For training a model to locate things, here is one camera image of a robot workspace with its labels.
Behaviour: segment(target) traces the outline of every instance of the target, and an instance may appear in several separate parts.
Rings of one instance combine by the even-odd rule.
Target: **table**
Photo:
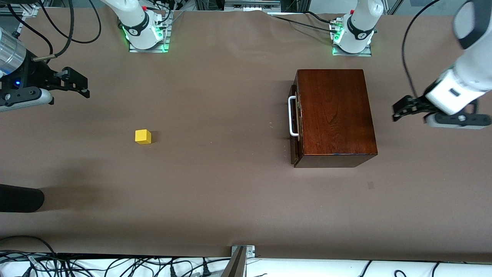
[[[55,91],[53,106],[1,114],[0,182],[47,199],[41,212],[0,214],[0,234],[40,236],[58,252],[224,256],[253,244],[263,257],[492,260],[492,128],[391,121],[391,105],[410,94],[400,60],[410,17],[381,18],[371,58],[334,57],[327,33],[259,11],[187,12],[169,53],[136,54],[113,12],[99,11],[101,38],[50,63],[85,75],[91,98]],[[67,32],[68,9],[49,12]],[[75,20],[76,39],[95,35],[91,9]],[[62,48],[42,14],[28,22]],[[420,92],[461,54],[451,22],[423,16],[408,38]],[[27,29],[20,39],[48,52]],[[297,69],[364,70],[377,157],[354,169],[290,165]],[[492,112],[491,96],[481,100]],[[138,129],[155,143],[136,144]]]

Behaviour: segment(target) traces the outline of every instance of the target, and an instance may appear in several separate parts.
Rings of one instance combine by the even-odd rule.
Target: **black cable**
[[[61,262],[61,268],[65,270],[65,277],[75,277],[75,274],[72,270],[70,270],[70,272],[68,271],[68,269],[70,269],[70,266],[68,266],[66,262]]]
[[[144,264],[142,264],[141,266],[143,266],[144,268],[146,268],[146,269],[148,269],[148,270],[152,271],[152,276],[154,276],[154,274],[155,274],[155,273],[154,273],[154,270],[153,270],[152,268],[150,268],[150,267],[148,267],[148,266],[146,266],[146,265],[144,265]]]
[[[53,250],[53,248],[51,247],[51,245],[49,243],[47,243],[45,240],[40,239],[40,238],[35,237],[35,236],[28,236],[28,235],[10,236],[10,237],[5,237],[5,238],[0,239],[0,242],[5,241],[5,240],[9,240],[9,239],[20,239],[20,238],[33,239],[33,240],[37,240],[37,241],[42,242],[50,250],[52,256],[54,258],[56,258],[57,255],[55,254],[55,251]]]
[[[203,277],[208,277],[212,275],[212,273],[209,270],[209,266],[207,265],[207,260],[205,260],[205,257],[203,258]]]
[[[432,268],[432,274],[431,274],[431,277],[434,277],[434,273],[435,273],[435,269],[437,268],[437,266],[440,264],[441,262],[437,262],[435,264],[435,266]]]
[[[278,19],[281,19],[281,20],[285,20],[285,21],[288,21],[288,22],[292,22],[292,23],[295,23],[295,24],[303,25],[303,26],[306,26],[306,27],[310,27],[310,28],[314,28],[314,29],[318,29],[318,30],[322,30],[322,31],[327,31],[327,32],[330,32],[330,33],[336,33],[337,32],[335,30],[324,29],[324,28],[320,28],[320,27],[316,27],[316,26],[304,24],[304,23],[297,22],[297,21],[290,20],[290,19],[283,18],[283,17],[278,17],[278,16],[274,16],[274,15],[273,15],[273,17],[278,18]]]
[[[72,0],[68,0],[68,7],[70,8],[70,31],[68,32],[68,38],[66,40],[65,46],[60,50],[60,52],[58,52],[54,55],[56,58],[61,56],[63,53],[65,53],[65,51],[70,46],[70,43],[72,42],[73,27],[75,24],[75,14],[74,14],[74,10],[73,10]]]
[[[194,268],[190,269],[188,272],[186,272],[185,274],[181,275],[181,277],[185,277],[186,275],[188,275],[188,273],[193,273],[193,271],[194,271],[195,269],[197,269],[197,268],[201,268],[201,267],[203,267],[203,266],[204,266],[204,265],[206,265],[206,264],[215,263],[215,262],[221,262],[221,261],[228,261],[228,260],[230,260],[230,259],[231,259],[231,258],[224,258],[224,259],[218,259],[218,260],[208,261],[208,262],[206,262],[206,263],[203,263],[203,264],[201,264],[201,265],[199,265],[199,266],[196,266],[196,267],[194,267]]]
[[[131,259],[127,259],[127,260],[123,261],[122,263],[119,263],[119,264],[113,266],[114,263],[116,263],[118,261],[121,261],[121,260],[123,260],[123,259],[116,259],[116,260],[114,260],[113,262],[111,262],[109,264],[108,268],[106,268],[106,269],[91,268],[91,269],[86,269],[86,270],[89,270],[89,271],[107,271],[107,270],[110,270],[110,269],[113,269],[113,268],[117,268],[118,266],[120,266],[120,265],[128,262]]]
[[[166,15],[166,18],[164,18],[162,21],[165,22],[166,20],[169,19],[169,16],[171,15],[171,9],[166,7],[167,8],[167,15]]]
[[[77,271],[77,272],[79,272],[79,273],[83,273],[82,271],[85,271],[85,272],[87,272],[87,273],[88,273],[88,275],[89,275],[90,277],[94,277],[94,275],[92,275],[92,273],[90,272],[90,270],[89,270],[89,269],[86,269],[85,267],[83,267],[83,266],[81,266],[81,265],[79,265],[79,264],[77,264],[77,263],[70,262],[69,260],[67,260],[66,262],[69,264],[70,271],[73,271],[72,267],[70,266],[70,264],[73,264],[73,265],[75,265],[75,266],[77,266],[77,267],[79,267],[79,268],[81,269],[81,270],[77,270],[77,269],[76,269],[76,271]]]
[[[403,277],[406,277],[405,272],[403,272],[403,271],[401,271],[401,270],[399,270],[399,269],[398,269],[398,270],[395,270],[395,272],[393,272],[393,276],[394,276],[394,277],[399,277],[399,276],[398,276],[398,273],[401,273],[401,274],[403,275]]]
[[[95,38],[91,39],[91,40],[87,40],[87,41],[80,41],[80,40],[76,40],[76,39],[72,39],[73,42],[76,42],[76,43],[81,43],[81,44],[85,44],[85,43],[91,43],[91,42],[94,42],[96,41],[100,36],[101,36],[101,29],[102,29],[102,26],[101,26],[101,19],[99,18],[99,14],[94,6],[94,3],[92,2],[92,0],[89,0],[89,3],[91,3],[91,6],[92,6],[92,9],[94,10],[94,13],[97,17],[97,22],[99,24],[99,31],[97,32],[97,35],[95,36]],[[42,0],[39,0],[39,4],[41,5],[41,9],[43,9],[43,12],[44,14],[46,15],[46,18],[48,19],[48,21],[51,23],[51,25],[53,26],[53,28],[55,28],[55,30],[57,30],[57,32],[61,35],[63,35],[65,38],[68,38],[67,35],[65,35],[62,31],[60,31],[60,29],[58,28],[58,26],[55,25],[55,23],[53,22],[53,20],[51,19],[50,15],[48,14],[48,12],[46,11],[46,8],[44,7],[43,5],[43,2]]]
[[[364,275],[366,274],[366,271],[368,270],[368,267],[369,265],[372,263],[372,260],[370,260],[366,266],[364,267],[364,270],[362,271],[362,274],[359,275],[359,277],[364,277]]]
[[[157,271],[157,273],[154,275],[154,277],[157,277],[159,275],[159,273],[168,265],[171,264],[171,261],[165,263],[161,268],[159,268],[159,270]]]
[[[302,13],[306,13],[306,14],[310,14],[312,16],[314,16],[317,20],[321,21],[321,22],[324,22],[324,23],[328,23],[330,24],[331,22],[329,20],[325,20],[321,17],[319,17],[317,14],[315,14],[314,12],[311,12],[311,11],[303,11]]]
[[[177,277],[176,271],[174,270],[173,266],[173,260],[174,259],[171,259],[171,264],[169,265],[169,274],[171,275],[171,277]]]
[[[134,263],[133,263],[130,267],[128,267],[125,271],[123,271],[123,273],[121,273],[120,277],[123,277],[123,275],[124,275],[127,271],[129,271],[130,269],[132,269],[132,268],[133,268],[133,269],[132,269],[132,271],[133,271],[133,272],[135,272],[135,270],[136,270],[138,267],[140,267],[140,265],[141,265],[141,263],[140,263],[140,262],[141,262],[141,260],[137,259],[137,260],[136,260],[136,261],[135,261],[135,262],[134,262]]]
[[[415,86],[413,85],[413,80],[412,77],[410,76],[410,73],[408,72],[408,67],[406,65],[406,59],[405,59],[405,43],[406,43],[406,37],[408,36],[408,32],[410,31],[410,28],[412,27],[413,23],[421,15],[426,9],[428,9],[430,6],[434,5],[435,3],[439,2],[441,0],[434,0],[430,2],[427,6],[425,6],[423,9],[421,9],[410,21],[410,24],[406,28],[405,35],[403,36],[403,42],[401,43],[401,61],[403,62],[403,69],[405,70],[406,77],[408,79],[408,83],[410,84],[410,89],[412,90],[413,97],[418,98],[417,91],[415,90]]]
[[[49,255],[42,255],[42,254],[37,254],[37,253],[24,253],[24,252],[18,252],[18,251],[9,251],[9,255],[10,254],[19,254],[19,255],[22,255],[22,256],[25,257],[26,260],[29,260],[28,259],[29,256],[38,256],[40,258],[48,258],[48,259],[57,260],[57,261],[65,261],[63,259],[53,258],[53,257],[50,257]],[[19,258],[20,257],[12,257],[12,258],[9,258],[9,260],[19,259]],[[2,264],[4,262],[8,262],[8,260],[2,260],[2,261],[0,261],[0,264]]]
[[[144,263],[145,261],[148,261],[150,260],[150,258],[148,258],[147,260],[145,259],[138,259],[139,262],[137,262],[136,264],[134,264],[134,267],[132,269],[132,271],[130,272],[130,274],[128,275],[128,277],[133,277],[133,274],[135,274],[135,271],[139,268],[139,267],[147,267],[147,266],[144,266]]]
[[[50,55],[52,55],[53,54],[53,45],[51,44],[51,42],[49,41],[49,39],[47,39],[45,36],[43,36],[43,34],[41,34],[40,32],[36,31],[33,27],[31,27],[24,20],[22,20],[15,13],[15,11],[12,9],[12,6],[11,5],[8,4],[7,5],[7,8],[10,11],[10,13],[12,14],[12,16],[15,17],[15,19],[17,19],[17,21],[19,21],[22,25],[26,26],[29,30],[31,30],[33,33],[35,33],[36,35],[38,35],[40,38],[42,38],[48,44],[48,47],[50,48]]]
[[[129,260],[131,260],[131,259],[128,259],[128,260],[126,260],[126,261],[124,261],[124,262],[122,262],[122,263],[118,264],[117,266],[120,266],[120,265],[122,265],[122,264],[124,264],[124,263],[128,262]],[[109,264],[108,268],[107,268],[107,269],[105,270],[105,272],[104,272],[104,277],[106,277],[106,276],[108,275],[108,271],[109,271],[110,269],[112,269],[112,268],[115,268],[115,267],[116,267],[116,266],[114,266],[114,267],[111,267],[111,266],[112,266],[114,263],[116,263],[117,261],[119,261],[119,259],[117,259],[117,260],[115,260],[115,261],[113,261],[112,263],[110,263],[110,264]]]
[[[43,265],[43,263],[39,263],[39,264],[40,264],[40,265],[44,268],[45,272],[46,272],[46,273],[48,273],[48,276],[49,276],[49,277],[53,277],[53,276],[50,274],[50,270],[48,270],[48,268],[47,268],[45,265]]]

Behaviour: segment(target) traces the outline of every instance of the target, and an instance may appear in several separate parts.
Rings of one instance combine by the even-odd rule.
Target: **metal bracket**
[[[89,98],[90,92],[87,89],[88,81],[85,76],[77,72],[76,70],[65,67],[59,73],[55,74],[56,77],[60,78],[63,81],[63,85],[56,86],[51,85],[50,89],[59,89],[65,91],[75,91],[78,92],[85,98]]]
[[[235,245],[232,247],[232,257],[227,263],[221,277],[246,276],[246,260],[255,255],[252,245]]]
[[[424,96],[413,98],[410,95],[407,95],[393,105],[393,121],[398,121],[403,116],[409,114],[421,112],[434,113],[439,112],[439,109],[430,103]]]

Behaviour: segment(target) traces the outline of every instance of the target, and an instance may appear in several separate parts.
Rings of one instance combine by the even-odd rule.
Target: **yellow cube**
[[[138,144],[152,143],[152,134],[147,129],[135,131],[135,142]]]

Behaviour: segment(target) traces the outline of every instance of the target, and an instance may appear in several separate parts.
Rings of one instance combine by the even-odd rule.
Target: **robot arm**
[[[393,120],[429,112],[432,127],[481,129],[491,124],[488,115],[477,114],[478,98],[492,90],[492,0],[468,0],[455,16],[455,35],[464,49],[456,62],[414,99],[406,96],[393,105]],[[467,112],[467,105],[473,111]]]
[[[374,27],[383,10],[381,0],[358,0],[353,13],[345,14],[341,18],[342,28],[333,42],[347,53],[362,52],[370,44]]]
[[[163,40],[162,15],[143,9],[138,0],[103,0],[120,18],[126,37],[138,49]],[[50,90],[75,91],[90,97],[88,81],[72,68],[56,72],[0,28],[0,112],[54,104]]]
[[[138,0],[102,0],[116,13],[130,43],[138,49],[149,49],[163,40],[162,15],[144,10]]]

